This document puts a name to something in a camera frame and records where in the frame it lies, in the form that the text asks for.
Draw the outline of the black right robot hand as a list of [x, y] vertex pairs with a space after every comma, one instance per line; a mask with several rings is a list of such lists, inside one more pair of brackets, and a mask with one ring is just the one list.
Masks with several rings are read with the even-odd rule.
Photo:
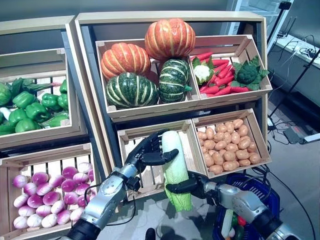
[[166, 189], [173, 194], [187, 194], [199, 199], [205, 199], [205, 184], [209, 182], [209, 178], [204, 174], [187, 171], [188, 179], [176, 184], [167, 184]]

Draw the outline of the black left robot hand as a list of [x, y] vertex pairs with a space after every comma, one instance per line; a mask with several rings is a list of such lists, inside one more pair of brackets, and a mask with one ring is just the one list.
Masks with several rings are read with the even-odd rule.
[[164, 152], [161, 149], [161, 136], [169, 129], [165, 128], [152, 133], [143, 139], [127, 156], [125, 164], [131, 164], [137, 169], [137, 173], [142, 173], [146, 166], [161, 166], [171, 162], [178, 154], [179, 150], [174, 148]]

